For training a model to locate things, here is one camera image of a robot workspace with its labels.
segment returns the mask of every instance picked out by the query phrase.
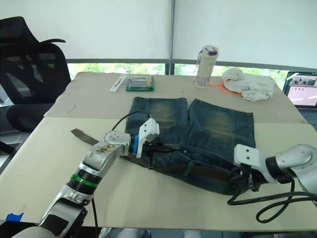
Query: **white cloth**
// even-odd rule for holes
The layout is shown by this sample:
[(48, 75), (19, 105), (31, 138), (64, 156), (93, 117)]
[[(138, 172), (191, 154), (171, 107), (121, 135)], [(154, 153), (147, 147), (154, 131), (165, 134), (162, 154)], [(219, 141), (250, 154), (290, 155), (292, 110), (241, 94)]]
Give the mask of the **white cloth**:
[(241, 93), (246, 100), (253, 102), (273, 97), (275, 81), (269, 76), (243, 73), (239, 68), (230, 68), (221, 78), (228, 90)]

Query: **black cable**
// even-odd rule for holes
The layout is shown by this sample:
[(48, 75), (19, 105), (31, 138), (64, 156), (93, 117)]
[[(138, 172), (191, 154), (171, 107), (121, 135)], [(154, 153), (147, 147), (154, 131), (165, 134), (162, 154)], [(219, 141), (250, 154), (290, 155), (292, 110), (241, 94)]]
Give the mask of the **black cable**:
[[(234, 205), (243, 205), (243, 204), (270, 201), (270, 200), (274, 200), (274, 199), (278, 199), (278, 198), (288, 197), (287, 200), (275, 202), (269, 206), (266, 206), (262, 210), (260, 210), (256, 215), (256, 219), (260, 223), (268, 223), (268, 222), (274, 220), (276, 217), (278, 217), (286, 209), (286, 207), (290, 203), (300, 202), (300, 201), (317, 201), (317, 194), (313, 194), (313, 193), (309, 193), (309, 192), (294, 192), (294, 189), (295, 189), (294, 180), (291, 181), (291, 191), (290, 192), (279, 193), (279, 194), (275, 194), (275, 195), (263, 196), (263, 197), (252, 198), (252, 199), (245, 199), (245, 200), (240, 200), (240, 201), (234, 201), (238, 197), (238, 195), (241, 193), (241, 191), (244, 188), (244, 186), (246, 185), (246, 183), (247, 183), (247, 180), (246, 179), (243, 180), (243, 182), (241, 183), (241, 186), (237, 190), (236, 194), (228, 200), (228, 202), (227, 202), (228, 205), (233, 205), (233, 206)], [(293, 196), (306, 196), (306, 197), (293, 199), (292, 198)], [(273, 207), (280, 206), (280, 205), (283, 205), (283, 206), (272, 217), (270, 217), (269, 219), (265, 219), (265, 220), (260, 219), (260, 215), (262, 215), (265, 211), (267, 211)]]
[(93, 205), (94, 218), (95, 218), (95, 229), (96, 229), (96, 238), (99, 236), (98, 232), (98, 220), (97, 220), (97, 212), (94, 199), (91, 200), (91, 204)]
[(135, 113), (145, 113), (146, 115), (148, 115), (148, 118), (151, 117), (150, 114), (148, 114), (148, 113), (145, 112), (145, 111), (135, 111), (135, 112), (131, 112), (131, 113), (125, 115), (123, 118), (121, 118), (121, 119), (114, 125), (114, 127), (113, 127), (111, 130), (114, 130), (114, 129), (117, 127), (117, 125), (118, 125), (120, 122), (122, 122), (123, 119), (125, 119), (125, 118), (127, 118), (128, 116), (130, 116), (130, 115), (132, 115), (132, 114), (135, 114)]

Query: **orange object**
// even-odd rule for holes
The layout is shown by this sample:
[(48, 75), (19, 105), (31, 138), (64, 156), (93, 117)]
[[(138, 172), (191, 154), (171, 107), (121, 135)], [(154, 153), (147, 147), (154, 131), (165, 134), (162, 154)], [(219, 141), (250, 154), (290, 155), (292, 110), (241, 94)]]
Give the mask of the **orange object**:
[(235, 94), (235, 95), (241, 95), (241, 93), (236, 93), (236, 92), (231, 92), (231, 91), (226, 91), (223, 89), (224, 84), (223, 83), (218, 83), (218, 84), (209, 84), (209, 86), (219, 86), (219, 90), (223, 93), (228, 93), (228, 94)]

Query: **blue tape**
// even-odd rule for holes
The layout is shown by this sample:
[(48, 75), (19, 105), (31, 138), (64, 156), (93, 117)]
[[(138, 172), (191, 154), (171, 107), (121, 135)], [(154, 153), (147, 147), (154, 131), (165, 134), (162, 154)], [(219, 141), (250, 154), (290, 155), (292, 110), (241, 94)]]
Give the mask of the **blue tape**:
[(134, 138), (134, 144), (132, 149), (132, 155), (136, 155), (138, 151), (138, 144), (139, 144), (139, 135), (136, 135)]
[(19, 222), (21, 221), (23, 214), (24, 212), (22, 212), (20, 215), (14, 215), (13, 213), (10, 213), (7, 215), (5, 220), (9, 222)]

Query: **chair backrest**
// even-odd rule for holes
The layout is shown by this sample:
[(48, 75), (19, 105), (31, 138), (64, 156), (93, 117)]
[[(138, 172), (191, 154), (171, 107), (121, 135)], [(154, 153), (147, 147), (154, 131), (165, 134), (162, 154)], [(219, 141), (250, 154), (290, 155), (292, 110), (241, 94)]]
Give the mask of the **chair backrest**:
[(23, 17), (0, 20), (0, 84), (14, 104), (54, 103), (70, 82), (65, 56), (40, 43)]

